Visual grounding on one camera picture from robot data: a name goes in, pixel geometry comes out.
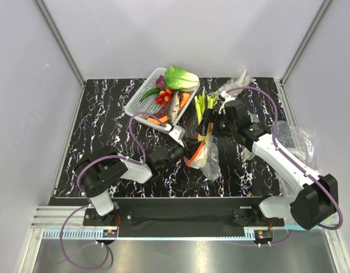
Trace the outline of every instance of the black marble table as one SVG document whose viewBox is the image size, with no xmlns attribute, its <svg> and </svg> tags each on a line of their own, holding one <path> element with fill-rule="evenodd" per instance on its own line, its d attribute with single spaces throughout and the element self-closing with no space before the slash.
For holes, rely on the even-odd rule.
<svg viewBox="0 0 350 273">
<path fill-rule="evenodd" d="M 76 186 L 72 166 L 79 159 L 104 145 L 115 146 L 123 155 L 140 159 L 140 151 L 128 132 L 129 116 L 124 107 L 145 79 L 88 80 L 74 130 L 66 153 L 55 197 L 81 197 Z M 202 78 L 198 92 L 216 91 L 228 78 Z M 268 92 L 277 103 L 279 119 L 285 119 L 281 100 L 273 78 L 254 78 L 250 86 Z M 274 119 L 271 104 L 258 92 L 244 90 L 241 98 L 251 113 L 270 126 Z M 197 125 L 195 106 L 190 104 L 179 125 L 188 136 L 195 134 Z M 169 145 L 172 140 L 165 134 L 139 123 L 133 124 L 134 132 L 145 150 L 156 145 Z M 278 195 L 278 180 L 274 171 L 259 158 L 242 160 L 242 147 L 232 139 L 215 139 L 219 150 L 222 176 L 216 181 L 207 180 L 200 170 L 189 168 L 183 161 L 177 162 L 163 173 L 161 183 L 140 185 L 133 181 L 118 181 L 110 189 L 111 197 L 223 197 Z"/>
</svg>

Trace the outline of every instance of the reflective metal surface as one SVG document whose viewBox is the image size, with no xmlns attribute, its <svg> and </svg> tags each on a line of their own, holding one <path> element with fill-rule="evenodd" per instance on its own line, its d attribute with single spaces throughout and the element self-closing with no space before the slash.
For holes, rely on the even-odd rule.
<svg viewBox="0 0 350 273">
<path fill-rule="evenodd" d="M 275 231 L 275 241 L 285 234 Z M 94 267 L 103 261 L 105 250 L 93 245 L 76 253 L 87 243 L 64 241 L 69 256 L 74 254 L 74 262 Z M 283 245 L 260 249 L 210 241 L 116 241 L 110 249 L 112 266 L 108 261 L 96 272 L 336 272 L 325 235 L 320 231 L 296 232 Z M 83 272 L 63 260 L 59 240 L 43 240 L 34 272 Z"/>
</svg>

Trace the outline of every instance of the fish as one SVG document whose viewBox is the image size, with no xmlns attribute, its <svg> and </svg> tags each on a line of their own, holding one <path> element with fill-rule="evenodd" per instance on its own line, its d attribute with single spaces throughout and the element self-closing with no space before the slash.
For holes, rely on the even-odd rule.
<svg viewBox="0 0 350 273">
<path fill-rule="evenodd" d="M 168 104 L 168 117 L 171 123 L 174 123 L 180 109 L 179 91 L 175 91 L 170 103 Z"/>
</svg>

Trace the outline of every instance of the white basket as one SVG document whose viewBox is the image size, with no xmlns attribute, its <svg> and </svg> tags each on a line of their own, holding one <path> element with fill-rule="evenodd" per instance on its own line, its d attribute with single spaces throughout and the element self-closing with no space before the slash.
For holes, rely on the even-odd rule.
<svg viewBox="0 0 350 273">
<path fill-rule="evenodd" d="M 137 92 L 134 94 L 134 96 L 130 99 L 128 104 L 124 107 L 124 112 L 129 115 L 133 116 L 135 113 L 138 112 L 146 112 L 149 114 L 156 114 L 157 112 L 160 111 L 160 109 L 163 107 L 162 105 L 159 105 L 156 103 L 156 98 L 157 96 L 149 96 L 145 98 L 142 102 L 140 102 L 140 99 L 142 96 L 149 91 L 152 88 L 156 87 L 156 81 L 160 76 L 164 76 L 166 72 L 166 68 L 159 67 L 156 68 L 151 75 L 145 80 L 143 85 L 137 90 Z M 190 102 L 193 100 L 196 92 L 198 91 L 199 88 L 194 90 L 191 93 L 190 99 L 186 102 L 186 105 L 184 108 L 181 110 L 175 121 L 173 122 L 173 125 L 176 125 L 178 121 L 180 120 L 181 116 L 184 114 L 186 108 L 188 108 Z M 147 121 L 144 118 L 141 118 L 140 116 L 135 117 L 135 120 L 138 122 L 141 122 L 149 127 L 152 127 L 160 132 L 168 134 L 169 131 L 165 130 L 161 125 L 156 125 L 150 121 Z"/>
</svg>

